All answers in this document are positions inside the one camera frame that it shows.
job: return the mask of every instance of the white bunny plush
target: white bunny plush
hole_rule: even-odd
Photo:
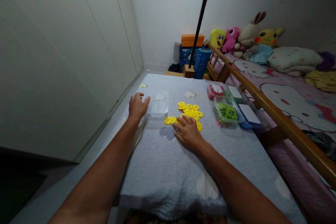
[[[238,43],[234,46],[233,55],[237,58],[241,58],[248,49],[253,45],[254,40],[259,35],[259,23],[266,17],[266,12],[258,13],[251,24],[242,29],[238,36]]]

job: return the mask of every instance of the hand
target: hand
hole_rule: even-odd
[[[151,97],[148,96],[144,102],[142,102],[142,96],[144,96],[144,93],[136,93],[135,95],[132,95],[131,100],[129,101],[130,108],[128,109],[128,118],[135,119],[139,122],[146,114],[149,101],[151,100]]]
[[[174,135],[180,141],[180,143],[185,148],[195,153],[198,153],[200,150],[205,148],[207,142],[198,131],[195,119],[186,115],[182,115],[182,117],[177,117],[177,120],[180,121],[182,125],[174,122],[173,127],[175,130],[178,129],[182,134],[175,131]]]

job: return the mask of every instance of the bunny ear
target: bunny ear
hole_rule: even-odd
[[[254,18],[254,21],[252,22],[253,24],[257,24],[258,23],[258,19],[260,17],[260,12],[258,12],[258,14],[256,15],[256,17]]]
[[[257,23],[260,23],[261,21],[263,21],[265,17],[266,17],[266,12],[263,12],[263,13],[261,14],[261,17],[260,17],[259,20],[257,21]]]

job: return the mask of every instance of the blue container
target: blue container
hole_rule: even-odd
[[[196,58],[198,55],[198,49],[200,48],[202,47],[196,47],[195,49],[195,54],[192,60],[192,65],[195,65]],[[184,66],[185,64],[189,64],[192,50],[193,50],[192,47],[183,47],[180,45],[180,65],[181,66]]]

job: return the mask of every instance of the wooden bed rail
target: wooden bed rail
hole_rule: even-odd
[[[242,75],[236,68],[232,67],[232,62],[229,61],[217,48],[211,44],[207,47],[216,53],[217,57],[223,60],[224,67],[219,75],[212,75],[214,65],[211,65],[211,60],[208,63],[208,70],[215,81],[225,83],[230,74],[232,74],[241,83],[240,88],[247,91],[255,99],[255,106],[263,108],[272,120],[277,124],[277,127],[265,132],[260,136],[260,142],[264,146],[270,146],[277,142],[289,138],[292,143],[300,150],[305,158],[313,165],[313,167],[323,176],[323,178],[336,190],[336,164],[329,159],[314,143],[307,137],[283,112],[276,107],[252,82]]]

